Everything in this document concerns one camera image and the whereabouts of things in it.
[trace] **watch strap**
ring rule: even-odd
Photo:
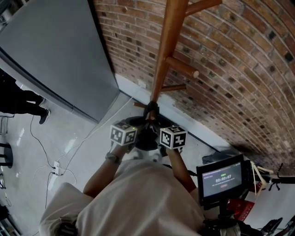
[[[114,154],[112,154],[112,153],[110,153],[110,152],[108,152],[107,154],[106,154],[106,159],[108,159],[108,160],[110,160],[111,162],[113,162],[113,163],[115,163],[115,164],[121,164],[121,160],[120,160],[120,158],[119,157],[117,157],[117,156],[115,156]]]

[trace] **gray wall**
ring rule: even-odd
[[[118,95],[87,0],[29,1],[0,32],[0,47],[43,91],[96,121]]]

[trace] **black shoe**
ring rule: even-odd
[[[45,98],[41,97],[42,99],[39,102],[36,102],[37,106],[40,106],[41,104],[43,104],[45,102]]]
[[[39,124],[45,124],[49,116],[50,116],[50,110],[46,110],[46,115],[41,117]]]

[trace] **white baseboard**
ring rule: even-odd
[[[134,99],[143,104],[149,103],[151,95],[149,91],[121,75],[116,74],[115,78],[121,91],[134,97]],[[171,97],[166,94],[161,94],[158,100],[160,114],[184,127],[188,132],[219,151],[232,148],[227,141],[215,134],[212,130],[176,108],[173,105],[174,103],[175,101]]]

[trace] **white cord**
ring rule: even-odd
[[[107,122],[109,122],[115,115],[117,115],[118,113],[119,113],[119,111],[121,111],[132,99],[133,99],[133,97],[135,96],[135,94],[137,94],[137,92],[138,92],[139,90],[137,90],[135,93],[134,93],[134,95],[114,114],[114,115],[112,115],[104,124],[102,124],[100,127],[98,127],[97,129],[95,129],[92,133],[90,132],[87,136],[86,136],[86,138],[85,139],[83,139],[81,142],[79,142],[77,145],[75,145],[74,147],[72,147],[65,155],[63,155],[63,156],[61,156],[60,158],[58,158],[57,159],[57,162],[60,160],[60,159],[62,159],[62,158],[64,158],[71,150],[73,150],[74,148],[76,148],[77,146],[79,146],[80,144],[82,144],[85,140],[87,140],[87,139],[89,139],[96,131],[98,131],[100,128],[102,128]],[[67,167],[69,166],[69,164],[70,164],[70,162],[72,161],[72,159],[74,158],[74,156],[75,156],[75,154],[71,157],[71,159],[70,159],[70,161],[69,161],[69,163],[68,163],[68,165],[67,165]],[[34,181],[34,178],[35,178],[35,175],[36,175],[36,173],[37,173],[37,171],[39,170],[39,169],[41,169],[41,168],[44,168],[44,167],[48,167],[48,168],[50,168],[50,169],[52,169],[51,167],[49,167],[48,165],[45,165],[45,166],[42,166],[42,167],[39,167],[36,171],[35,171],[35,173],[34,173],[34,177],[33,177],[33,180],[32,180],[32,183],[33,183],[33,181]],[[73,175],[73,177],[75,178],[75,184],[77,183],[77,179],[76,179],[76,177],[75,177],[75,175],[74,175],[74,173],[73,172],[71,172],[72,173],[72,175]]]
[[[35,176],[36,176],[37,171],[38,171],[39,169],[42,169],[42,168],[46,167],[46,166],[47,166],[50,170],[52,169],[52,168],[49,167],[48,165],[45,165],[45,166],[39,167],[39,168],[35,171],[35,173],[34,173],[34,177],[33,177],[33,179],[32,179],[32,183],[33,183],[33,181],[34,181],[34,179],[35,179]]]
[[[98,131],[100,128],[102,128],[107,122],[110,121],[110,119],[112,119],[115,115],[118,114],[119,111],[121,111],[131,100],[133,99],[133,97],[131,97],[128,102],[126,102],[114,115],[111,116],[111,118],[109,118],[104,124],[102,124],[100,127],[98,127],[96,130],[94,130],[92,132],[92,134],[88,135],[85,139],[83,139],[81,142],[79,142],[76,146],[72,147],[65,155],[63,155],[62,157],[58,158],[57,162],[64,158],[71,150],[73,150],[74,148],[76,148],[77,146],[79,146],[81,143],[83,143],[85,140],[89,139],[96,131]]]
[[[72,175],[73,175],[73,177],[75,178],[75,183],[73,184],[73,185],[75,185],[76,183],[77,183],[77,179],[76,179],[76,177],[75,177],[75,175],[74,175],[74,173],[72,172],[72,171],[70,171],[70,170],[65,170],[65,169],[61,169],[61,168],[59,168],[60,170],[63,170],[63,171],[69,171],[69,172],[71,172],[72,173]]]

